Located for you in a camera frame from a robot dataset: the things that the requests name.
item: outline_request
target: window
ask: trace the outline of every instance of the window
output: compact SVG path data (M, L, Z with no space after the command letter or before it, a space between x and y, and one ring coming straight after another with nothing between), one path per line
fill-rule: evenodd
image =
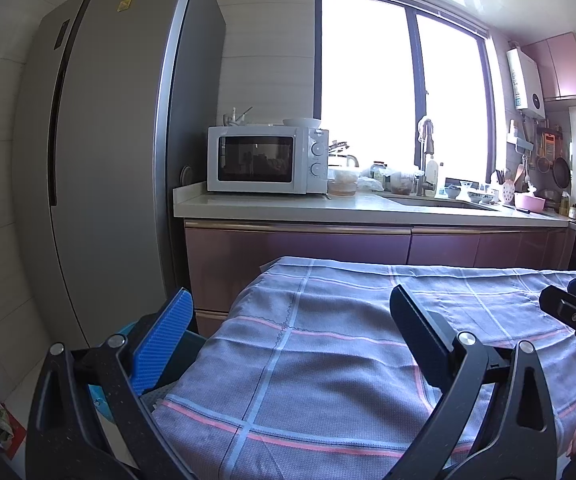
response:
M420 166L417 123L434 124L446 175L483 183L494 128L484 39L386 0L317 0L315 117L362 167Z

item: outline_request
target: water heater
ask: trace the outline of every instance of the water heater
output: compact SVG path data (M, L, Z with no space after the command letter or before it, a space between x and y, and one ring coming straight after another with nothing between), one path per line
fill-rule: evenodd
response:
M537 64L518 48L508 51L508 64L513 79L514 107L529 117L545 119Z

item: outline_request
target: window frame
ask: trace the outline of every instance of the window frame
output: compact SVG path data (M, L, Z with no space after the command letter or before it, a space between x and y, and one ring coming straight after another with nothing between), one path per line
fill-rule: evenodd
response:
M486 176L485 182L490 184L490 177L495 169L496 160L496 130L495 130L495 105L492 88L492 72L490 70L490 60L486 51L486 38L480 34L474 33L468 28L462 27L458 23L443 19L442 17L426 12L417 7L406 5L403 2L394 0L376 0L382 3L403 7L405 18L408 26L408 35L410 37L410 50L412 53L413 79L415 86L415 127L412 134L415 137L415 159L414 164L421 167L421 143L418 141L417 124L426 114L426 88L425 74L423 72L423 50L421 49L421 38L417 16L424 16L431 20L436 20L444 25L449 25L455 30L467 34L477 41L479 49L479 58L481 61L482 75L486 92L486 115L488 117L488 153L486 156ZM321 100L322 100L322 0L315 0L315 80L314 80L314 108L313 117L321 118Z

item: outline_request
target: plaid tablecloth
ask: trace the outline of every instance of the plaid tablecloth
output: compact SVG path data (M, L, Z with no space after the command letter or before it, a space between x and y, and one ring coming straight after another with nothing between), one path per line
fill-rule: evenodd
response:
M441 395L389 314L402 283L485 344L534 343L563 452L576 427L576 338L538 299L572 278L281 258L239 295L153 416L200 479L381 479ZM453 462L465 459L491 390L482 389Z

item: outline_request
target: yellow sticker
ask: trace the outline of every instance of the yellow sticker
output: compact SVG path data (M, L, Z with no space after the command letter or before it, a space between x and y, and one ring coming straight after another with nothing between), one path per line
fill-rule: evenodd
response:
M117 12L121 12L122 10L130 9L130 4L132 0L121 0L119 2L119 7L117 7Z

